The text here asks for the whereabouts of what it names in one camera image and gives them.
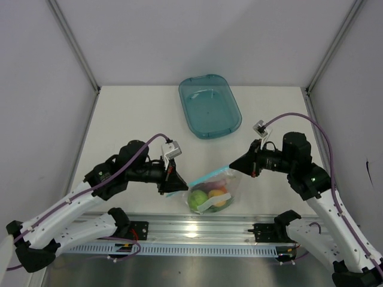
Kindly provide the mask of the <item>yellow toy lemon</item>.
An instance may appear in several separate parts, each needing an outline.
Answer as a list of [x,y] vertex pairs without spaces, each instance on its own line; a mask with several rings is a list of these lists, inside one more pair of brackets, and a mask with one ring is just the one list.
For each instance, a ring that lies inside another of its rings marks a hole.
[[230,199],[230,194],[222,190],[211,190],[208,193],[209,203],[215,207],[222,207]]

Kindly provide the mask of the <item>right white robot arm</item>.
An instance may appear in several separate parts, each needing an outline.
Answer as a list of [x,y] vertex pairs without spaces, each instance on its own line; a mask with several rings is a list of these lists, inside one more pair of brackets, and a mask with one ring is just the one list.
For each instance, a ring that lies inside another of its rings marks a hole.
[[381,286],[382,255],[369,243],[331,189],[329,174],[312,161],[311,144],[299,132],[283,136],[282,149],[267,149],[260,139],[234,162],[231,169],[253,178],[261,171],[285,173],[293,191],[318,215],[327,233],[310,231],[302,217],[289,210],[274,219],[273,234],[284,242],[300,243],[332,271],[336,286]]

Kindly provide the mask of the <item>light green toy cabbage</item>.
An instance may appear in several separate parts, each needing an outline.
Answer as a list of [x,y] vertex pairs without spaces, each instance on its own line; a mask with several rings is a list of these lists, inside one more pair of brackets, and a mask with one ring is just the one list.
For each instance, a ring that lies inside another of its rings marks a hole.
[[187,199],[187,203],[191,211],[197,211],[197,207],[208,200],[208,195],[201,190],[192,191]]

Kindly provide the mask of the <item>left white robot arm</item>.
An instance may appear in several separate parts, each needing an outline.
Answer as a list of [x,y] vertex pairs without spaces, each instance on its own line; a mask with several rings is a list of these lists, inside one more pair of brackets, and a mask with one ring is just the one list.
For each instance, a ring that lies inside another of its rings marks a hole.
[[176,141],[166,139],[158,159],[150,159],[149,144],[133,140],[118,154],[96,165],[83,181],[64,198],[40,215],[25,221],[12,221],[7,233],[14,239],[20,266],[34,273],[50,265],[65,251],[95,239],[126,239],[134,244],[138,233],[120,207],[76,224],[84,212],[126,191],[130,182],[156,184],[163,195],[186,191],[188,186],[177,172],[175,157],[181,155]]

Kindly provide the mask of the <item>purple toy eggplant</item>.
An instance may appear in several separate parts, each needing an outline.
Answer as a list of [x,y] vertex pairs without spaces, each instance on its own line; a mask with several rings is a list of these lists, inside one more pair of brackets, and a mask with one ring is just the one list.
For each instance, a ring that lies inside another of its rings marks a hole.
[[203,182],[201,183],[200,189],[203,191],[218,190],[227,185],[227,179],[220,179],[217,181]]

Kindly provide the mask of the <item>clear zip top bag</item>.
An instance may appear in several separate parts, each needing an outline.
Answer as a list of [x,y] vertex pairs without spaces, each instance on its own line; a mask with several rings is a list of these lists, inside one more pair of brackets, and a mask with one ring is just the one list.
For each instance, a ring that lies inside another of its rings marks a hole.
[[168,197],[184,200],[192,213],[217,213],[227,209],[239,195],[242,174],[224,166],[189,183],[187,191],[176,191]]

